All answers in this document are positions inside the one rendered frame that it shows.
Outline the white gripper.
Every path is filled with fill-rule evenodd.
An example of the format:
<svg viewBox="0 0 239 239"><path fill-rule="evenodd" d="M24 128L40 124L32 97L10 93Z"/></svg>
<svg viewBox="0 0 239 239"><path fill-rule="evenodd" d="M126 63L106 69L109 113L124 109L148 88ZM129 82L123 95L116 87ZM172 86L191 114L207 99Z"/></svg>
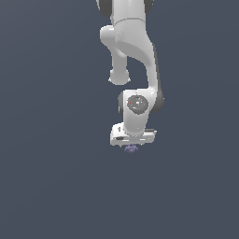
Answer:
<svg viewBox="0 0 239 239"><path fill-rule="evenodd" d="M152 143L157 133L154 129L145 129L145 131L137 136L126 134L124 131L124 123L118 123L112 126L110 133L111 146L128 146L130 144L144 145L145 143Z"/></svg>

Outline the small purple object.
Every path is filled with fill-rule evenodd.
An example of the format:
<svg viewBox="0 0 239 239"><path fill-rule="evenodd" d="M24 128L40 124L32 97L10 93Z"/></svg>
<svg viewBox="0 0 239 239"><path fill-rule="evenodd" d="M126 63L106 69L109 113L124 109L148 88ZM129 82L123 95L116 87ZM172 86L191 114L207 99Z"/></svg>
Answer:
<svg viewBox="0 0 239 239"><path fill-rule="evenodd" d="M138 147L136 146L136 144L127 145L124 149L124 151L127 153L135 153L137 150Z"/></svg>

